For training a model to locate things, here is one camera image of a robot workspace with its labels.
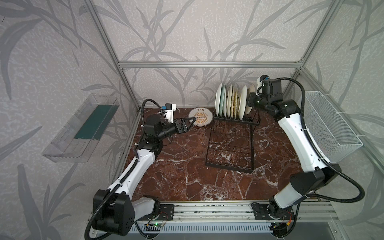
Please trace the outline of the orange sunburst plate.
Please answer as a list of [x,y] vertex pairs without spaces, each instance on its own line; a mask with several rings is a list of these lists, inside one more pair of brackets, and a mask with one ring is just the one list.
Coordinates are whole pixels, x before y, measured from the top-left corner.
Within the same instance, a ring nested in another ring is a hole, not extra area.
[[213,113],[211,110],[203,107],[192,109],[188,115],[189,118],[196,118],[193,123],[196,127],[208,126],[213,121]]
[[231,117],[232,93],[233,93],[233,85],[231,84],[227,87],[227,103],[226,103],[226,116],[227,116],[227,118]]

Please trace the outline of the white plate black emblem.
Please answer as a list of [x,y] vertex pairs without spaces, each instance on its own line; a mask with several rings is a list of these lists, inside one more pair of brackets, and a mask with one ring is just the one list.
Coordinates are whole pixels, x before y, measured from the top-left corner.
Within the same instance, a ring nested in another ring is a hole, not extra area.
[[247,106],[247,86],[243,86],[240,96],[240,105],[239,105],[239,120],[242,120],[245,115],[245,109]]

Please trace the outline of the orange woven bamboo plate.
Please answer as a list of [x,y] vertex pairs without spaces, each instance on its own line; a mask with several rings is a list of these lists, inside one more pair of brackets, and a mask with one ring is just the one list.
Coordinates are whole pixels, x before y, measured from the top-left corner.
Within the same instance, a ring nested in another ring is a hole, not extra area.
[[235,87],[233,89],[233,119],[237,118],[237,105],[238,105],[238,89]]

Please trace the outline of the green rim lettered plate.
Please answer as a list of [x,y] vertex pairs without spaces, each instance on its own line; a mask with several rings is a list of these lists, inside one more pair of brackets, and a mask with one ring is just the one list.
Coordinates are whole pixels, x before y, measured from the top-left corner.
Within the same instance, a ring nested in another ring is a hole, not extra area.
[[216,92],[216,98],[215,98],[215,113],[216,113],[216,117],[219,116],[221,92],[222,92],[222,83],[220,83],[220,85],[219,85],[219,87],[217,89],[217,92]]

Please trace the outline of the cream floral plate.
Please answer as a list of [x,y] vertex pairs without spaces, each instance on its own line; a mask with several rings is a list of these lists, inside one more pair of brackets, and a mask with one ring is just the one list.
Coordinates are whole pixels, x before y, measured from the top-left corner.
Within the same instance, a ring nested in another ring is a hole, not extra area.
[[234,113],[233,113],[233,109],[234,109],[234,96],[235,96],[235,87],[232,88],[232,95],[231,95],[231,104],[230,104],[230,118],[233,119],[234,117]]

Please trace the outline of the orange sunburst plate front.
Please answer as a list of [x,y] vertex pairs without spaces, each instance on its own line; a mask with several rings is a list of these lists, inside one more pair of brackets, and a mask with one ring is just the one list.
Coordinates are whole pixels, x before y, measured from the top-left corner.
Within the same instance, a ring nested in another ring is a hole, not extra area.
[[232,93],[233,93],[233,85],[231,84],[227,87],[227,103],[226,103],[226,116],[227,116],[227,118],[231,117]]

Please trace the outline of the mint green flower plate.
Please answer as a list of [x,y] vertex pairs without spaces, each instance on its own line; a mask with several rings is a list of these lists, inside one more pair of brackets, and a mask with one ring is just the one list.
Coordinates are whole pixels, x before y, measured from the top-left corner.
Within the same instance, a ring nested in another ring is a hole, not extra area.
[[222,84],[222,89],[220,94],[219,117],[224,116],[225,99],[226,99],[226,84]]

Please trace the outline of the black round plate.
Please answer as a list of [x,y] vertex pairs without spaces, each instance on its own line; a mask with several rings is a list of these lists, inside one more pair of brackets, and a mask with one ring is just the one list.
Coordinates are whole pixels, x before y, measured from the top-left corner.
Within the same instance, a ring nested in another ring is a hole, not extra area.
[[245,108],[246,115],[248,115],[252,110],[252,107],[249,107],[249,102],[250,102],[251,93],[254,93],[254,92],[255,92],[255,85],[250,84],[250,86],[247,88],[247,101],[246,101],[246,108]]

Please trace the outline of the yellow woven plate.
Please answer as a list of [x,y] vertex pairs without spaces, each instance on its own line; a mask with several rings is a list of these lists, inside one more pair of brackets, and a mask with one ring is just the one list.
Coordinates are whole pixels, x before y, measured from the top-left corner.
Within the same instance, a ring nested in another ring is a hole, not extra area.
[[237,120],[239,119],[239,107],[240,107],[240,102],[241,102],[240,98],[241,98],[241,92],[240,92],[240,90],[237,90],[236,111],[235,111]]

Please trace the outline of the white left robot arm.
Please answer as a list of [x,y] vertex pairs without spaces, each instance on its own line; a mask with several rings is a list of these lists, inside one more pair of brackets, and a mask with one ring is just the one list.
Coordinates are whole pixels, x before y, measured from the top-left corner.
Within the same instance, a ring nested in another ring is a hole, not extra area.
[[151,102],[159,108],[157,114],[142,118],[142,135],[134,148],[134,158],[125,168],[118,179],[106,190],[98,190],[93,199],[93,215],[85,229],[84,238],[92,239],[91,231],[104,232],[100,240],[112,234],[126,236],[132,226],[138,226],[138,220],[148,216],[151,219],[160,215],[160,202],[155,197],[142,197],[133,201],[133,194],[149,167],[155,162],[164,146],[163,140],[175,134],[184,134],[196,122],[196,118],[174,119],[175,104],[160,106],[152,99]]

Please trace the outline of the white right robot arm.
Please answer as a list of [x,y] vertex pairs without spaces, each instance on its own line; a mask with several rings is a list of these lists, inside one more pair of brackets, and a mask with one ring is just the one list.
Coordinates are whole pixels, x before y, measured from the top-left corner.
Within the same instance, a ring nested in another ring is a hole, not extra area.
[[[290,176],[289,183],[269,199],[267,204],[251,203],[256,220],[272,221],[269,229],[277,239],[289,235],[296,226],[301,203],[308,198],[320,198],[337,203],[356,203],[366,193],[363,187],[344,174],[339,164],[332,163],[320,151],[309,128],[305,123],[306,91],[301,83],[287,78],[296,84],[302,92],[301,103],[283,97],[283,78],[270,79],[262,75],[257,80],[257,89],[247,98],[247,106],[269,113],[277,121],[291,141],[300,160],[302,172]],[[354,185],[359,194],[350,199],[337,199],[316,194],[316,190],[328,185],[336,176],[340,176]]]

